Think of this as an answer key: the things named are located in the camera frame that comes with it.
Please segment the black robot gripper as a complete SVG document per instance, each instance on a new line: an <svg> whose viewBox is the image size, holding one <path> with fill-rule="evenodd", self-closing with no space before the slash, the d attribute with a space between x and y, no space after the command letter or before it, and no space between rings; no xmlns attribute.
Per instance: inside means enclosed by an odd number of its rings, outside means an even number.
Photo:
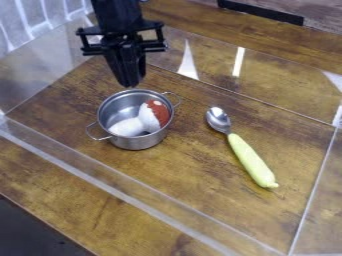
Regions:
<svg viewBox="0 0 342 256"><path fill-rule="evenodd" d="M145 20L140 2L145 0L91 0L97 25L79 28L83 55L103 55L109 69L123 87L136 87L145 76L145 52L161 52L167 43L160 21ZM132 44L133 61L129 82L131 49L121 45Z"/></svg>

